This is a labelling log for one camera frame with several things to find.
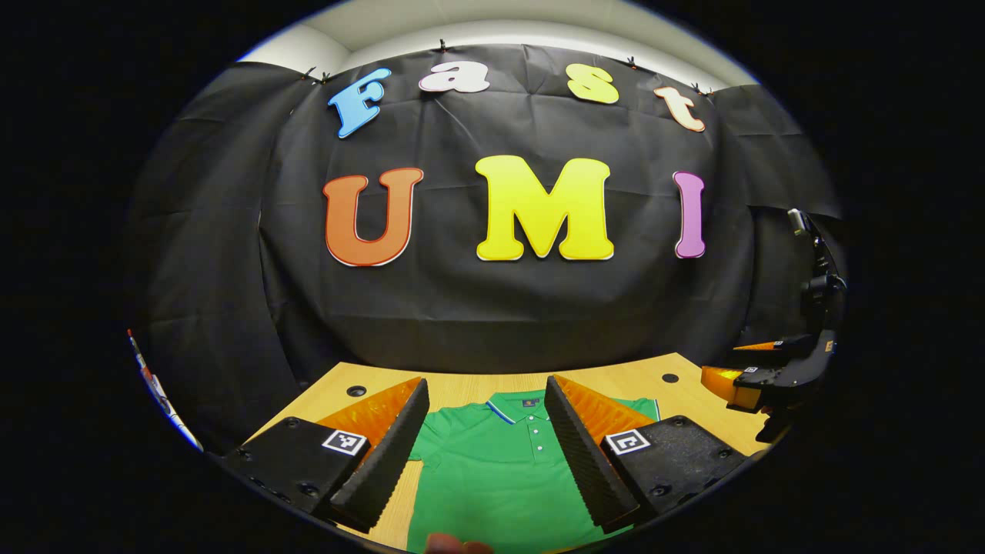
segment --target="letter u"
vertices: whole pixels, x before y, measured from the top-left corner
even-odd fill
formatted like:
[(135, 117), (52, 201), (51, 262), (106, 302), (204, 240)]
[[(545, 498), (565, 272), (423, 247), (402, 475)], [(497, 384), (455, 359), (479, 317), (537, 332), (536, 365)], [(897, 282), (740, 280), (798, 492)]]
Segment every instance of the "letter u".
[(397, 258), (411, 238), (414, 185), (424, 179), (417, 168), (391, 170), (379, 177), (387, 191), (386, 231), (375, 241), (364, 241), (356, 232), (360, 192), (369, 184), (363, 175), (330, 180), (322, 189), (328, 198), (325, 245), (332, 257), (351, 266), (373, 266)]

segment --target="white wall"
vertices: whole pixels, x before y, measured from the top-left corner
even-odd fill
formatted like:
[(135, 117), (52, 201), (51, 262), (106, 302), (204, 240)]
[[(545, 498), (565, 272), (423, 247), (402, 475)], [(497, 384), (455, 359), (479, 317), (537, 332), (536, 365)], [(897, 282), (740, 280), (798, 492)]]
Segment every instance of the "white wall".
[(339, 73), (349, 50), (331, 36), (306, 25), (295, 25), (271, 36), (238, 61), (259, 61), (307, 72), (321, 79), (321, 72)]
[[(462, 44), (523, 43), (555, 46), (591, 52), (620, 61), (633, 56), (638, 67), (666, 75), (683, 83), (698, 83), (703, 91), (729, 87), (718, 76), (686, 63), (666, 52), (645, 44), (571, 25), (535, 21), (477, 21), (432, 27), (397, 36), (353, 52), (339, 67), (339, 72), (392, 56), (438, 47)], [(754, 83), (750, 78), (747, 84)]]

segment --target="blue letter f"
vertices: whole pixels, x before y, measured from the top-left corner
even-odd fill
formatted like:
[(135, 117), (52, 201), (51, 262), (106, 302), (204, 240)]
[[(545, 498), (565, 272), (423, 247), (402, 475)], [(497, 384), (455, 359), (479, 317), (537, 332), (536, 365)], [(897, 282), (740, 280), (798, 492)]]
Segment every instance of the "blue letter f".
[(329, 105), (339, 111), (339, 118), (342, 119), (339, 138), (348, 137), (379, 114), (378, 105), (370, 107), (365, 103), (370, 100), (379, 102), (383, 98), (383, 86), (376, 81), (389, 77), (390, 73), (389, 69), (381, 67), (352, 83), (328, 101)]

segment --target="shirt sleeve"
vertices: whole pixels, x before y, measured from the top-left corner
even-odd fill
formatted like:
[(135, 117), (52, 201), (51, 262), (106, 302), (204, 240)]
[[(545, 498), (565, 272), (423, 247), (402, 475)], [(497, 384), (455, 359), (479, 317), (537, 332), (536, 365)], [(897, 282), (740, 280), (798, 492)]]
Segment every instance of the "shirt sleeve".
[(613, 398), (613, 400), (627, 408), (636, 410), (653, 421), (660, 421), (660, 406), (657, 405), (656, 398), (637, 398), (635, 400), (621, 400), (619, 398)]
[(418, 439), (414, 442), (411, 449), (409, 460), (421, 460), (434, 455), (444, 445), (445, 440), (451, 435), (452, 423), (451, 411), (448, 408), (441, 408), (436, 412), (431, 412), (425, 417), (425, 422), (421, 425)]

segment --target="letter m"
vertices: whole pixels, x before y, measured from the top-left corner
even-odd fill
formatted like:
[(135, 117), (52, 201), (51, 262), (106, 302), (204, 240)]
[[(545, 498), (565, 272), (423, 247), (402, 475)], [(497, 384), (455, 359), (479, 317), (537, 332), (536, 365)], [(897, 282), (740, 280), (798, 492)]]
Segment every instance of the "letter m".
[(513, 217), (520, 221), (539, 257), (551, 251), (561, 224), (567, 237), (558, 247), (566, 259), (609, 259), (615, 248), (606, 236), (605, 181), (609, 166), (575, 158), (561, 170), (548, 193), (530, 166), (517, 156), (491, 156), (476, 163), (489, 182), (489, 226), (476, 248), (487, 261), (519, 259), (523, 243), (513, 236)]

